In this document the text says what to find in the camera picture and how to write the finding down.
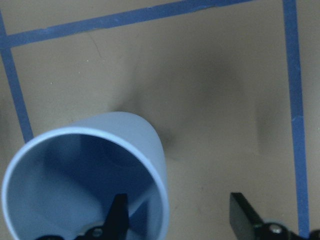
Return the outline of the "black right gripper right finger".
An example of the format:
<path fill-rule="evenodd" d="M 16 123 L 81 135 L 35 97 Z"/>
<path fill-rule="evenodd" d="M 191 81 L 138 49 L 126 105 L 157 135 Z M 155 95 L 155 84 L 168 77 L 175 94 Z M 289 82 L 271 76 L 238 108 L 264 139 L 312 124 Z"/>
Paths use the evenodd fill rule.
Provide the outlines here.
<path fill-rule="evenodd" d="M 237 240 L 259 240 L 264 221 L 241 192 L 231 192 L 229 223 Z"/>

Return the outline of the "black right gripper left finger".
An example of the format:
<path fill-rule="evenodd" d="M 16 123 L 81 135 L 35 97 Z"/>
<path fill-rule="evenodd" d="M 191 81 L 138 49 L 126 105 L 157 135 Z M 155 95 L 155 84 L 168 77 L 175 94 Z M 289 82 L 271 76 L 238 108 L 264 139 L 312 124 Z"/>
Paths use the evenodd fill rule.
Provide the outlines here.
<path fill-rule="evenodd" d="M 129 230 L 128 195 L 115 195 L 102 225 L 103 240 L 125 240 Z"/>

